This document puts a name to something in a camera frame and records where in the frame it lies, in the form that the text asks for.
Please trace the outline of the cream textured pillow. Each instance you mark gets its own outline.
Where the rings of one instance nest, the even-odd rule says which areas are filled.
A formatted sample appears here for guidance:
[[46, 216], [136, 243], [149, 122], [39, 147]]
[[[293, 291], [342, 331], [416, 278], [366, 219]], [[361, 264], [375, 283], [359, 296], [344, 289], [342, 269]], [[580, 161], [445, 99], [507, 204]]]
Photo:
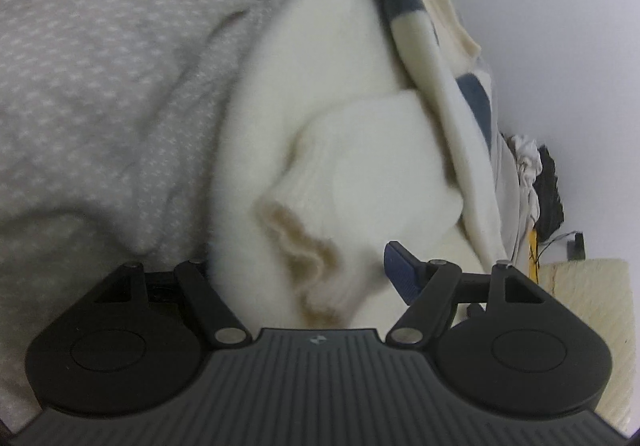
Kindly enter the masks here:
[[637, 373], [629, 264], [621, 258], [547, 264], [538, 270], [538, 284], [593, 328], [610, 349], [612, 374], [597, 413], [620, 432], [626, 432]]

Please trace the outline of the grey patterned bed cover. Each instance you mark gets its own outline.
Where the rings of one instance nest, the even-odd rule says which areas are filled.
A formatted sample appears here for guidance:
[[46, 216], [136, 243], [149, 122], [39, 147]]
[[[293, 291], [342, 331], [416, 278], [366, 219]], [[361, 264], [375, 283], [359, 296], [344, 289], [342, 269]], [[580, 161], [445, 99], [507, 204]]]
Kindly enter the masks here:
[[206, 247], [218, 118], [285, 0], [1, 0], [1, 422], [30, 341], [123, 262]]

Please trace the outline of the black charger plug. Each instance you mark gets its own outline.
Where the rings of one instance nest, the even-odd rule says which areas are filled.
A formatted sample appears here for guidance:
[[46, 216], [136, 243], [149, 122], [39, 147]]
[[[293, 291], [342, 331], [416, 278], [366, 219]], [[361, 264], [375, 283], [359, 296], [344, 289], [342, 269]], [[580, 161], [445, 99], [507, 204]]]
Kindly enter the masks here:
[[576, 232], [573, 241], [572, 261], [583, 261], [586, 258], [585, 238], [582, 232]]

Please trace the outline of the white crumpled cloth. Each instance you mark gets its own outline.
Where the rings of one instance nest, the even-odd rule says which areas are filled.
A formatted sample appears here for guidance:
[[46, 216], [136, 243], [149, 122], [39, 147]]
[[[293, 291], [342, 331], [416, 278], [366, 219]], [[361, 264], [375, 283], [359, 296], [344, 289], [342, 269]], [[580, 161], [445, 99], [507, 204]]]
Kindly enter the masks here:
[[508, 139], [508, 146], [512, 151], [518, 176], [520, 212], [526, 221], [534, 226], [540, 217], [540, 203], [535, 183], [542, 172], [537, 142], [525, 135], [513, 135]]

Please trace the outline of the white and navy knit sweater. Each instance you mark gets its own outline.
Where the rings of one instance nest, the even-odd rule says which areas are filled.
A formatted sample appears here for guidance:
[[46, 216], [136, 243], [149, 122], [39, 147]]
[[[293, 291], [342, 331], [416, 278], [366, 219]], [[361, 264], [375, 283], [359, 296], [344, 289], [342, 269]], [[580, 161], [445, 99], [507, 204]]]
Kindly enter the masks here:
[[506, 255], [490, 79], [450, 0], [288, 0], [244, 65], [213, 186], [212, 284], [241, 322], [386, 327], [386, 244]]

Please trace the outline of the black crumpled garment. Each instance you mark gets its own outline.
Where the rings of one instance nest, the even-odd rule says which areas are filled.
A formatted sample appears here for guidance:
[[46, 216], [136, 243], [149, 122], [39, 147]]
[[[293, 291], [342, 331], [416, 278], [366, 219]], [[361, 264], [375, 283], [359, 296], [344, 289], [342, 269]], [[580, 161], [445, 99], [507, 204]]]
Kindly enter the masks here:
[[548, 241], [563, 225], [564, 206], [559, 192], [555, 160], [546, 145], [538, 148], [542, 171], [538, 174], [534, 188], [538, 197], [539, 216], [535, 224], [538, 240]]

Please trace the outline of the yellow cushion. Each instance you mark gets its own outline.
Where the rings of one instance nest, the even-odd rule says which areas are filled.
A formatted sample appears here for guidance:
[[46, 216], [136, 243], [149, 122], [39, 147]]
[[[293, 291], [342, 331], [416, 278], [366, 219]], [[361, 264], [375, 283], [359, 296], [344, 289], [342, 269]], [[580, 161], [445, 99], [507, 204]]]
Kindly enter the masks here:
[[533, 228], [528, 234], [528, 278], [535, 284], [539, 282], [538, 232]]

